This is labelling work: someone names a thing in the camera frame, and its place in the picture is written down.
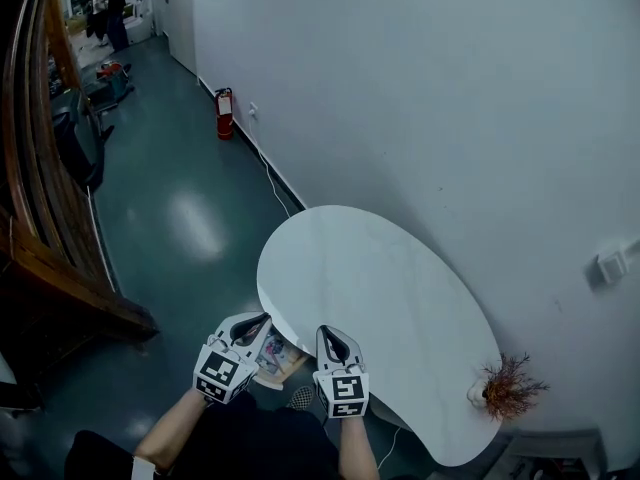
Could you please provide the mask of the person's right forearm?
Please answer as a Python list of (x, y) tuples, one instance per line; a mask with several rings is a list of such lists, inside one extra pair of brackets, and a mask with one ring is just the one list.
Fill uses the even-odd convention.
[(362, 417), (341, 420), (339, 474), (344, 480), (380, 480)]

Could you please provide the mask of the person's dark plaid trousers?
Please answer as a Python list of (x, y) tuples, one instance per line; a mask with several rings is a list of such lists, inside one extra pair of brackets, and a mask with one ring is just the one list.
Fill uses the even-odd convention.
[(244, 392), (199, 418), (172, 480), (343, 480), (339, 453), (315, 415), (264, 410)]

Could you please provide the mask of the person's checkered shoe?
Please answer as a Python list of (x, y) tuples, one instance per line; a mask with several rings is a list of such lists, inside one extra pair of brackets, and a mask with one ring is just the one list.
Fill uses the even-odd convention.
[(293, 392), (286, 407), (295, 411), (307, 411), (314, 398), (315, 389), (310, 385), (304, 385)]

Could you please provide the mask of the floral printed packet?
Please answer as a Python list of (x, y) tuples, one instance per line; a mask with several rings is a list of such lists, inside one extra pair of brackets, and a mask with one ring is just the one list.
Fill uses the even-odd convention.
[(300, 359), (300, 351), (279, 333), (273, 331), (267, 338), (257, 357), (259, 367), (272, 376), (289, 372)]

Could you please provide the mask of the cream vase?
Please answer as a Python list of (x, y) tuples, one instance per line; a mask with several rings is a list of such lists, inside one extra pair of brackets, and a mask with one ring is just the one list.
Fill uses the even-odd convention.
[(487, 379), (480, 378), (467, 391), (467, 399), (478, 409), (487, 407), (486, 387)]

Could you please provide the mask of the person's left forearm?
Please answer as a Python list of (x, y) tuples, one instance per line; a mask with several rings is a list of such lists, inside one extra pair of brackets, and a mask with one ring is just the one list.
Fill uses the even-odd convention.
[(208, 403), (194, 388), (189, 389), (151, 428), (136, 447), (134, 456), (168, 472), (194, 431)]

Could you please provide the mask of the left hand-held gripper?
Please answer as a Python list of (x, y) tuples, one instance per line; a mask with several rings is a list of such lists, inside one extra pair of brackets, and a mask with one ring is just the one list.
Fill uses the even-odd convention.
[(271, 328), (272, 318), (264, 311), (225, 318), (209, 336), (209, 345), (201, 347), (193, 371), (193, 388), (209, 401), (229, 404), (257, 375), (259, 366), (255, 361)]

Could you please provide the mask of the wooden tray with items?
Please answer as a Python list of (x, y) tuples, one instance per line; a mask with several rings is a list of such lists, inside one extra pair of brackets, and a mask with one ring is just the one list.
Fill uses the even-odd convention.
[(272, 328), (256, 358), (259, 370), (254, 381), (263, 387), (282, 391), (285, 381), (308, 359), (309, 355), (306, 352)]

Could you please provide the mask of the wooden staircase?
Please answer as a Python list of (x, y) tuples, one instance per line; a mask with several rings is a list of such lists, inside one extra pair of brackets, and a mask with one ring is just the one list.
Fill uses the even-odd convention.
[(59, 0), (0, 0), (0, 355), (21, 383), (94, 338), (158, 331), (111, 282), (92, 192), (56, 144), (51, 69), (83, 95)]

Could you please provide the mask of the white wall conduit box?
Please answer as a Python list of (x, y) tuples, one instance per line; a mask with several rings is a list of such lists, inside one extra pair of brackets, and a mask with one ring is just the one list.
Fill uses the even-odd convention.
[(588, 286), (599, 290), (618, 284), (636, 265), (640, 265), (640, 238), (601, 249), (584, 268), (584, 275)]

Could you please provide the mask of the grey shelf unit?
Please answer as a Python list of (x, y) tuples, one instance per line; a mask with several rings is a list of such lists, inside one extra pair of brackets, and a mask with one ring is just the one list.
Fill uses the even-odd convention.
[(516, 434), (483, 480), (605, 480), (598, 430)]

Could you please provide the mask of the person's black striped shirt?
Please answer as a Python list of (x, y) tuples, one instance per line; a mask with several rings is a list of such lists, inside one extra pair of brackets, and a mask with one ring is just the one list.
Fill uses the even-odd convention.
[(65, 459), (64, 480), (168, 480), (149, 460), (97, 433), (82, 430)]

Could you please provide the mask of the red fire extinguisher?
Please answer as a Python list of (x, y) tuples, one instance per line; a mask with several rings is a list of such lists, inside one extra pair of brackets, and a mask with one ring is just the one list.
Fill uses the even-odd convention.
[(217, 136), (222, 141), (233, 136), (233, 92), (231, 88), (221, 88), (214, 93)]

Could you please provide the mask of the dark grey machine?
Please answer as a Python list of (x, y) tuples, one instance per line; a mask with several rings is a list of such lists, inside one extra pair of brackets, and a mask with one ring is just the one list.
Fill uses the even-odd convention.
[(103, 127), (78, 89), (68, 89), (51, 105), (59, 157), (78, 186), (93, 192), (103, 181), (105, 143), (114, 127)]

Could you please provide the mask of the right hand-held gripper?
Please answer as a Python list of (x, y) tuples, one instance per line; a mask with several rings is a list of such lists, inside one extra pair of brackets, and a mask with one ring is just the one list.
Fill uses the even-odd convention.
[(369, 403), (369, 374), (358, 343), (337, 328), (316, 332), (316, 394), (329, 419), (362, 417)]

